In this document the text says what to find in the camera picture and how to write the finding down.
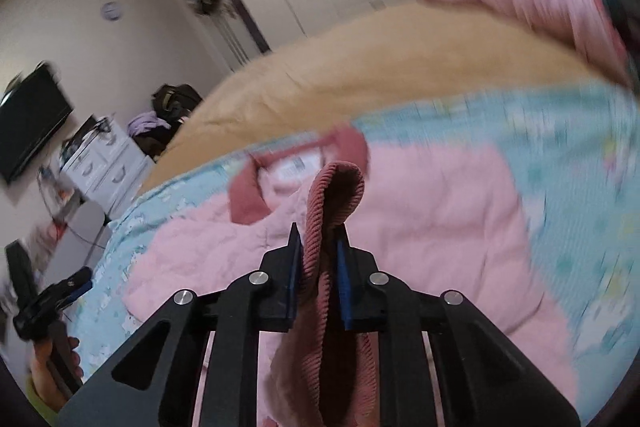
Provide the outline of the pink quilted jacket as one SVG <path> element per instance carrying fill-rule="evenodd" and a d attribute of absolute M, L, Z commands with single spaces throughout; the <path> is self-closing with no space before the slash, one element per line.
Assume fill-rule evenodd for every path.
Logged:
<path fill-rule="evenodd" d="M 374 426 L 378 338 L 360 334 L 342 343 L 329 326 L 337 278 L 328 244 L 337 225 L 416 291 L 461 291 L 567 400 L 576 400 L 566 318 L 532 268 L 520 195 L 491 146 L 371 145 L 347 126 L 254 156 L 226 194 L 157 230 L 122 300 L 143 321 L 180 289 L 220 291 L 298 228 L 298 313 L 287 334 L 259 340 L 258 421 Z"/>

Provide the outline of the dark bag pile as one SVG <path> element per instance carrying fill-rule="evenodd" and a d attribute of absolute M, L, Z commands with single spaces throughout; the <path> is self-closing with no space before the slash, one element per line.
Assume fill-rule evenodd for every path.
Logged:
<path fill-rule="evenodd" d="M 149 112 L 154 110 L 158 117 L 170 124 L 170 129 L 156 128 L 130 138 L 146 156 L 155 159 L 164 153 L 179 128 L 202 102 L 203 98 L 190 84 L 183 83 L 179 86 L 163 84 L 152 95 L 152 108 Z"/>

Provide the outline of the white drawer chest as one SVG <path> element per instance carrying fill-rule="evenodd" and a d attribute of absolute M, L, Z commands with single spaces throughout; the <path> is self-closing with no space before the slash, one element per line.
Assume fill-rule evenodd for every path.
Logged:
<path fill-rule="evenodd" d="M 56 156 L 61 180 L 110 220 L 132 204 L 154 161 L 111 116 L 90 116 Z"/>

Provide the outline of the hello kitty blue sheet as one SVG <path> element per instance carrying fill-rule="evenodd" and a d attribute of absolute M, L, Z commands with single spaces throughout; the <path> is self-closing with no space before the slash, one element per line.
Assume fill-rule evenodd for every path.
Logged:
<path fill-rule="evenodd" d="M 587 82 L 414 102 L 357 118 L 371 145 L 491 146 L 520 195 L 530 263 L 568 326 L 574 404 L 593 421 L 639 349 L 639 111 L 622 90 Z M 254 156 L 310 142 L 310 133 L 254 144 L 138 198 L 112 226 L 93 286 L 73 313 L 86 374 L 140 326 L 124 292 L 167 221 L 227 193 Z"/>

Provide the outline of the tan bed blanket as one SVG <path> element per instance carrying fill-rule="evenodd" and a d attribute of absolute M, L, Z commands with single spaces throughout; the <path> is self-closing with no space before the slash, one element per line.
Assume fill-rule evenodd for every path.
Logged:
<path fill-rule="evenodd" d="M 219 83 L 141 190 L 234 150 L 385 107 L 585 79 L 608 75 L 515 20 L 479 6 L 395 5 L 256 58 Z"/>

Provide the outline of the white bedroom door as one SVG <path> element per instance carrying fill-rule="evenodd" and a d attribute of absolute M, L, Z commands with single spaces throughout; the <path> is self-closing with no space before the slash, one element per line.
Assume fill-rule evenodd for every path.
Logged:
<path fill-rule="evenodd" d="M 180 0 L 206 51 L 226 72 L 236 72 L 270 51 L 242 0 Z"/>

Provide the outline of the purple cloth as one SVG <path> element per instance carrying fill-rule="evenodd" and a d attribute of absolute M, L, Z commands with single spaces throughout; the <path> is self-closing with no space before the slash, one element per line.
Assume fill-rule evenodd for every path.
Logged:
<path fill-rule="evenodd" d="M 127 132 L 131 138 L 156 128 L 170 129 L 170 124 L 163 118 L 158 117 L 154 110 L 137 115 L 127 124 Z"/>

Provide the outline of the black wall television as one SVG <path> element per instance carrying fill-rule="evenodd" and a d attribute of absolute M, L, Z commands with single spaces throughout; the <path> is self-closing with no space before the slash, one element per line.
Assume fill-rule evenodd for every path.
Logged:
<path fill-rule="evenodd" d="M 1 179 L 6 185 L 22 175 L 73 110 L 49 63 L 16 78 L 1 97 Z"/>

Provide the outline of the round wall clock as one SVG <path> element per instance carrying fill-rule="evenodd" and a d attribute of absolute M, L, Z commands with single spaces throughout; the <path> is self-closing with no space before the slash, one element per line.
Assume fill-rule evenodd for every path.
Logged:
<path fill-rule="evenodd" d="M 116 22 L 122 18 L 122 6 L 116 1 L 106 2 L 101 6 L 100 13 L 104 20 Z"/>

